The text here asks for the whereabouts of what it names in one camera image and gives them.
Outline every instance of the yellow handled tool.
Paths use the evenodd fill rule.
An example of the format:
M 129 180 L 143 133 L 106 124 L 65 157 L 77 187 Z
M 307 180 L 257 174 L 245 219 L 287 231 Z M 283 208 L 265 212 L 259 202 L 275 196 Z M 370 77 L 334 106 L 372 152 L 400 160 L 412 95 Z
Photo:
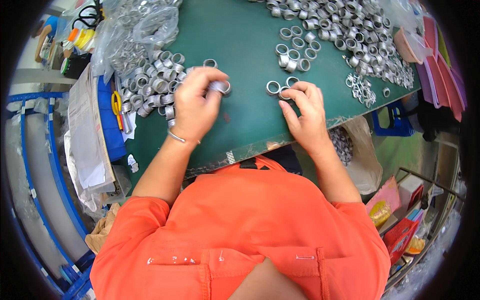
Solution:
M 117 91 L 114 91 L 112 94 L 112 110 L 115 116 L 117 117 L 117 122 L 119 124 L 120 131 L 123 131 L 123 126 L 120 118 L 120 110 L 121 110 L 121 98 L 120 94 Z

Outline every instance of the newspaper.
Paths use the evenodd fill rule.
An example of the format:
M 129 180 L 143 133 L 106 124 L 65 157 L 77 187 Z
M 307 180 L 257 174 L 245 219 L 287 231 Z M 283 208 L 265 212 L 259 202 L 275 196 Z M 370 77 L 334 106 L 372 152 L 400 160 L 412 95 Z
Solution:
M 115 178 L 98 109 L 97 79 L 91 74 L 90 64 L 70 89 L 68 125 L 82 188 L 112 183 Z

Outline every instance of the green workbench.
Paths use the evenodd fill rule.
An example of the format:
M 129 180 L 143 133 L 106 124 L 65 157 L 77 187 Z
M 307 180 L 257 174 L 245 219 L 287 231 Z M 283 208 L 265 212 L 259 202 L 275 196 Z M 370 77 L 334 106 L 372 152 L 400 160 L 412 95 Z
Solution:
M 205 59 L 215 59 L 218 68 L 230 76 L 228 81 L 232 86 L 230 95 L 222 100 L 213 128 L 192 153 L 186 178 L 227 166 L 232 162 L 232 155 L 238 162 L 294 141 L 278 105 L 278 97 L 265 92 L 270 80 L 285 85 L 287 77 L 296 76 L 321 88 L 329 128 L 420 89 L 414 65 L 415 84 L 410 91 L 369 77 L 377 99 L 374 105 L 366 108 L 352 97 L 351 89 L 345 85 L 347 75 L 354 70 L 345 64 L 342 55 L 350 56 L 351 52 L 340 51 L 333 42 L 319 38 L 322 49 L 310 70 L 286 72 L 278 65 L 275 46 L 283 43 L 291 48 L 291 41 L 280 39 L 279 32 L 282 27 L 301 27 L 301 20 L 286 21 L 270 13 L 265 3 L 247 0 L 183 2 L 178 25 L 180 33 L 168 50 L 182 53 L 186 68 L 201 66 Z M 386 86 L 391 91 L 389 98 L 382 94 Z M 133 187 L 167 136 L 167 121 L 156 111 L 147 118 L 137 116 L 136 125 L 135 139 L 127 140 L 125 145 L 128 154 L 133 154 L 137 160 L 139 171 L 130 173 L 126 156 L 121 161 L 131 174 Z

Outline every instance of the hand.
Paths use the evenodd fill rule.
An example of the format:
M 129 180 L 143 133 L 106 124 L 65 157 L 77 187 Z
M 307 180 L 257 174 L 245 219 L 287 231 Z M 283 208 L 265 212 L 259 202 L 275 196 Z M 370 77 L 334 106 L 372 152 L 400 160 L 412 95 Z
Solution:
M 312 156 L 323 146 L 331 143 L 325 123 L 324 97 L 316 85 L 299 81 L 291 89 L 282 92 L 285 98 L 292 98 L 300 109 L 301 116 L 285 101 L 279 101 L 288 129 L 300 145 Z
M 222 93 L 208 91 L 212 81 L 225 81 L 228 76 L 218 69 L 198 67 L 185 79 L 184 84 L 175 93 L 177 116 L 175 126 L 171 128 L 174 135 L 197 144 L 212 128 L 218 115 Z

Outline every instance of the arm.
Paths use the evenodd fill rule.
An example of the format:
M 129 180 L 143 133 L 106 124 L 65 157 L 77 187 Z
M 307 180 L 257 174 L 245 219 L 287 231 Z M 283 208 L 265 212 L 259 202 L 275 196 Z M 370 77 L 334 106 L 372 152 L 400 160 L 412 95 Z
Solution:
M 45 41 L 47 34 L 49 34 L 51 31 L 52 31 L 51 25 L 45 26 L 45 28 L 43 28 L 42 30 L 42 33 L 40 34 L 40 37 L 38 38 L 38 45 L 36 46 L 36 51 L 35 51 L 36 62 L 42 62 L 42 58 L 40 57 L 40 51 L 42 50 L 43 42 Z
M 318 185 L 327 201 L 361 203 L 357 187 L 338 158 L 326 129 L 322 91 L 314 84 L 296 82 L 282 96 L 294 99 L 300 109 L 301 116 L 297 118 L 287 102 L 279 101 L 290 132 L 315 163 Z
M 167 136 L 162 147 L 138 181 L 132 196 L 155 197 L 172 207 L 180 192 L 190 154 L 212 128 L 220 108 L 221 93 L 209 91 L 211 81 L 228 77 L 218 69 L 196 68 L 175 93 L 176 124 L 171 132 L 184 139 L 180 142 Z

